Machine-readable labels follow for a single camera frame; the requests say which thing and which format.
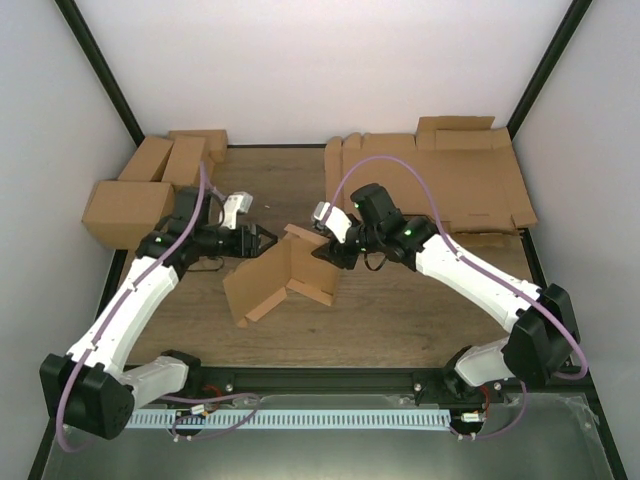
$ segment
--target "white wall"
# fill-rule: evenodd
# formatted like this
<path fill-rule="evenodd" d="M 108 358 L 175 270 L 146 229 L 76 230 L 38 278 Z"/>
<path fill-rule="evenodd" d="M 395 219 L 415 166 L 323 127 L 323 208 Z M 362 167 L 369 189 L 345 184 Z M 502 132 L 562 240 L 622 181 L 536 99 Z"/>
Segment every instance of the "white wall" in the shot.
<path fill-rule="evenodd" d="M 640 478 L 640 4 L 593 2 L 515 139 L 548 279 L 572 295 L 629 478 Z"/>
<path fill-rule="evenodd" d="M 133 143 L 54 2 L 0 16 L 0 477 L 18 479 L 47 420 L 40 363 L 92 323 L 112 257 L 85 202 Z"/>
<path fill-rule="evenodd" d="M 232 143 L 414 131 L 420 115 L 504 126 L 569 0 L 82 0 L 142 129 Z"/>

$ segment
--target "flattened cardboard box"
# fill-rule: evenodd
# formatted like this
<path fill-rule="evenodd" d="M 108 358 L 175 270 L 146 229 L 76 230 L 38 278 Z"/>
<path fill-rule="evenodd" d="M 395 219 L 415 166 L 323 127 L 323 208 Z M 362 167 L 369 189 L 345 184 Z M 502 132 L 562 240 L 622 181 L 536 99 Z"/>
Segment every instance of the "flattened cardboard box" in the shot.
<path fill-rule="evenodd" d="M 209 158 L 204 137 L 179 136 L 162 176 L 162 181 L 174 187 L 197 187 L 200 184 L 200 163 L 204 162 L 209 180 L 213 175 L 213 161 Z"/>
<path fill-rule="evenodd" d="M 159 182 L 169 161 L 173 140 L 146 137 L 118 177 L 121 182 Z"/>
<path fill-rule="evenodd" d="M 209 156 L 215 163 L 222 163 L 227 155 L 226 130 L 171 130 L 167 137 L 175 140 L 179 136 L 204 137 L 207 139 Z"/>
<path fill-rule="evenodd" d="M 173 187 L 168 183 L 98 182 L 82 223 L 104 246 L 135 250 L 160 219 L 173 211 Z"/>
<path fill-rule="evenodd" d="M 276 245 L 258 258 L 242 262 L 223 281 L 231 315 L 239 327 L 257 322 L 284 301 L 287 288 L 325 305 L 333 304 L 340 270 L 311 256 L 327 239 L 295 225 L 287 225 L 285 231 Z"/>
<path fill-rule="evenodd" d="M 333 197 L 343 176 L 376 155 L 400 158 L 430 188 L 449 232 L 515 233 L 537 223 L 506 128 L 491 130 L 493 117 L 422 117 L 413 134 L 354 133 L 325 148 L 325 190 Z M 349 196 L 379 183 L 405 215 L 433 210 L 419 183 L 403 166 L 374 159 L 346 181 L 336 205 L 356 212 Z"/>

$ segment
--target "robotic arm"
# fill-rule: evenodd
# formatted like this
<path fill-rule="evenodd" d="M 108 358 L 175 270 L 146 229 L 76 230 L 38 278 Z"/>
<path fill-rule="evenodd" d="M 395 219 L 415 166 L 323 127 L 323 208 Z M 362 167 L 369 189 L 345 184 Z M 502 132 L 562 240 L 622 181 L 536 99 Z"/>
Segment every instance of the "robotic arm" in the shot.
<path fill-rule="evenodd" d="M 330 241 L 313 252 L 317 258 L 351 270 L 359 255 L 382 252 L 391 262 L 435 278 L 486 311 L 510 335 L 483 346 L 466 347 L 451 360 L 455 365 L 445 379 L 456 396 L 486 382 L 517 377 L 528 387 L 546 385 L 571 353 L 562 334 L 527 301 L 460 260 L 464 255 L 495 277 L 515 287 L 550 310 L 579 342 L 571 300 L 557 285 L 543 290 L 489 265 L 448 239 L 427 217 L 405 218 L 387 191 L 366 185 L 351 195 L 362 221 L 320 202 L 313 214 L 314 227 Z"/>
<path fill-rule="evenodd" d="M 122 431 L 135 409 L 197 383 L 200 360 L 185 353 L 170 350 L 126 372 L 125 362 L 153 312 L 192 264 L 201 257 L 257 257 L 277 242 L 277 236 L 258 225 L 237 224 L 237 216 L 247 213 L 253 200 L 245 192 L 227 197 L 219 223 L 208 225 L 213 198 L 208 193 L 192 234 L 138 283 L 140 274 L 185 231 L 197 196 L 197 188 L 178 192 L 172 215 L 142 240 L 127 278 L 93 326 L 66 356 L 50 354 L 42 363 L 40 379 L 51 417 L 78 363 L 82 367 L 67 400 L 64 422 L 107 439 Z M 266 244 L 262 236 L 268 238 Z"/>

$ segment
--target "white slotted strip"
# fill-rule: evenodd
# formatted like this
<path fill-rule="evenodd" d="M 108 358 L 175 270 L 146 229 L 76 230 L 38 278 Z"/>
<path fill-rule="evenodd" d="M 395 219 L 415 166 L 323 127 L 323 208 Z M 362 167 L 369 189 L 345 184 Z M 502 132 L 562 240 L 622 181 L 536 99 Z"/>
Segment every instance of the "white slotted strip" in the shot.
<path fill-rule="evenodd" d="M 218 410 L 206 420 L 188 419 L 178 428 L 228 428 L 249 410 Z M 166 429 L 176 410 L 146 409 L 134 412 L 127 428 Z M 448 410 L 259 410 L 240 428 L 245 430 L 448 430 Z"/>

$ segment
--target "wood surface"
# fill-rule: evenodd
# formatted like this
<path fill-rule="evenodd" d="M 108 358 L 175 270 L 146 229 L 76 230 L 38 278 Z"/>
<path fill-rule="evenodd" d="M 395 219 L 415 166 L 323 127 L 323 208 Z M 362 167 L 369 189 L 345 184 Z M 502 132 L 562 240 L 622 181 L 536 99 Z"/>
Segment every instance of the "wood surface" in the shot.
<path fill-rule="evenodd" d="M 314 207 L 324 199 L 323 150 L 231 148 L 226 162 L 216 164 L 214 181 L 225 193 L 250 192 L 251 212 L 241 221 L 258 222 L 282 237 L 288 223 L 308 228 Z M 470 250 L 530 279 L 518 237 L 503 236 L 497 245 Z M 226 259 L 220 272 L 187 273 L 149 321 L 129 363 L 176 349 L 214 366 L 441 367 L 465 345 L 506 335 L 443 284 L 391 263 L 370 272 L 362 262 L 342 272 L 332 307 L 289 292 L 259 322 L 241 329 L 222 288 L 222 279 L 238 263 Z M 205 260 L 192 268 L 215 266 Z"/>

